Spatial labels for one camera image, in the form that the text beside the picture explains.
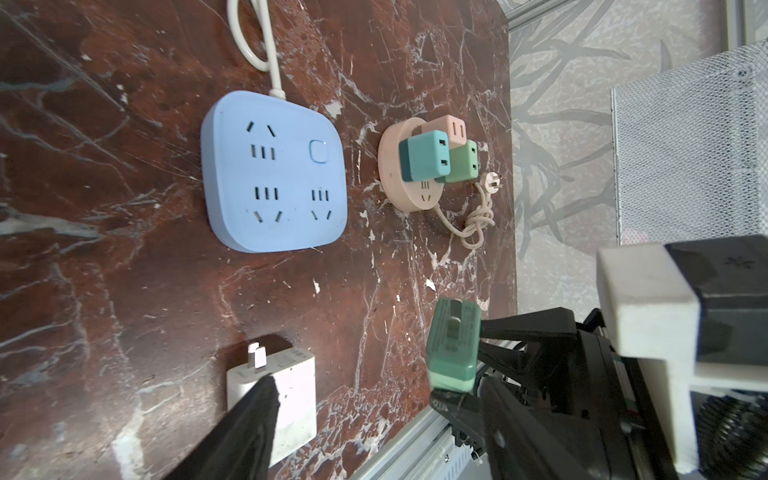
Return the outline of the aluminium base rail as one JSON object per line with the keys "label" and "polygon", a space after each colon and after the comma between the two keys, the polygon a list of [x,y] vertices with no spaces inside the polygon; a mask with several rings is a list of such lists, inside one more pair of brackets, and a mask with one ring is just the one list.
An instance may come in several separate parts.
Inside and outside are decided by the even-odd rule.
{"label": "aluminium base rail", "polygon": [[485,457],[469,446],[456,446],[448,421],[424,408],[352,479],[491,479]]}

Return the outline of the white plug adapter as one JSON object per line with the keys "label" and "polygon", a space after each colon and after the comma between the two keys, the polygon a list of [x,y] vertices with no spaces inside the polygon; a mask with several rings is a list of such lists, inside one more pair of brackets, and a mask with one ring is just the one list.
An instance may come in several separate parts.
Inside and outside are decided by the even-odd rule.
{"label": "white plug adapter", "polygon": [[317,434],[315,356],[292,347],[267,354],[253,342],[248,361],[226,374],[227,408],[232,409],[265,376],[275,380],[279,409],[270,464],[276,465],[303,447]]}

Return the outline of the light green plug adapter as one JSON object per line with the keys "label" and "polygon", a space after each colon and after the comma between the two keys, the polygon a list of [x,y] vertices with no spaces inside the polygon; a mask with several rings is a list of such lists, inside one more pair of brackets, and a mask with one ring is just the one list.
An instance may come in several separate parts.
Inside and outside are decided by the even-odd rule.
{"label": "light green plug adapter", "polygon": [[429,330],[426,366],[430,389],[470,392],[475,383],[481,309],[473,301],[440,298]]}

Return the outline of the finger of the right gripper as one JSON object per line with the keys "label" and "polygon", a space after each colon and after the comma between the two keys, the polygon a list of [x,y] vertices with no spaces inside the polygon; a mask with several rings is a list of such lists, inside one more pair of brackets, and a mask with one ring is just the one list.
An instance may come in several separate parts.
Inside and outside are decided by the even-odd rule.
{"label": "finger of the right gripper", "polygon": [[430,393],[430,406],[448,421],[456,447],[470,447],[472,456],[485,453],[481,401],[477,396],[434,389]]}
{"label": "finger of the right gripper", "polygon": [[577,340],[574,313],[557,307],[501,319],[483,320],[480,337],[494,340],[526,342],[566,342]]}

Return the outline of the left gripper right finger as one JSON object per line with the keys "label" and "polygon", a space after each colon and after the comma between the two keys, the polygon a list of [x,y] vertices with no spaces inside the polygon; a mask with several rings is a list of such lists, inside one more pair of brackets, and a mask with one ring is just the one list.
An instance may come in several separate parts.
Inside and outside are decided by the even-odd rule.
{"label": "left gripper right finger", "polygon": [[493,479],[598,479],[600,427],[592,412],[531,409],[497,378],[479,389]]}

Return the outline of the blue square power strip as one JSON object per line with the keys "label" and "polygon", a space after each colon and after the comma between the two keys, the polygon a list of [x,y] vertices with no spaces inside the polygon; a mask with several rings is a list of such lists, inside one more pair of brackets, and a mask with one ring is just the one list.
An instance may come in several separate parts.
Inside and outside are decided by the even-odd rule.
{"label": "blue square power strip", "polygon": [[250,91],[219,99],[201,126],[210,226],[227,247],[273,253],[338,240],[347,224],[343,146],[306,107]]}

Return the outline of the teal plug adapter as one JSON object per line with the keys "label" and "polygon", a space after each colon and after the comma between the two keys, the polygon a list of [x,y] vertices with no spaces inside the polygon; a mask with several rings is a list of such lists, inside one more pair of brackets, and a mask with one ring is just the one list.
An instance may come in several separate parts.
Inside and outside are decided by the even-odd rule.
{"label": "teal plug adapter", "polygon": [[450,173],[448,136],[431,131],[399,142],[401,175],[406,182],[421,182]]}

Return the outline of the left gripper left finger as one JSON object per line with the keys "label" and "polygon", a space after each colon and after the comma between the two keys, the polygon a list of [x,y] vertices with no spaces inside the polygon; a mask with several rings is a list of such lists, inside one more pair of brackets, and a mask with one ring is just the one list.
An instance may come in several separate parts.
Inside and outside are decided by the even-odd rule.
{"label": "left gripper left finger", "polygon": [[266,479],[278,412],[276,383],[263,377],[166,477]]}

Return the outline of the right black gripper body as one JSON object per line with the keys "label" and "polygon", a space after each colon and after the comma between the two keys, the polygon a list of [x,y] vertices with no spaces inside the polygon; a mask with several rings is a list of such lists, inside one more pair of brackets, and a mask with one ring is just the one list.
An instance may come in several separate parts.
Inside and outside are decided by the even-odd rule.
{"label": "right black gripper body", "polygon": [[578,337],[570,344],[481,338],[479,358],[526,407],[592,412],[600,427],[598,479],[663,479],[666,442],[639,366],[614,351],[603,325],[595,309],[576,321]]}

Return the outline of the pink plug adapter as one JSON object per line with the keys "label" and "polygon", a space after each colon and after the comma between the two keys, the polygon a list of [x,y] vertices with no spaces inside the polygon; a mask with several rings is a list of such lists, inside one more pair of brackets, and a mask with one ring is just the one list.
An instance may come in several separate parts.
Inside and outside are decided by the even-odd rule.
{"label": "pink plug adapter", "polygon": [[468,141],[465,122],[453,115],[443,115],[424,123],[420,127],[421,133],[431,131],[442,131],[446,133],[450,149],[463,146]]}

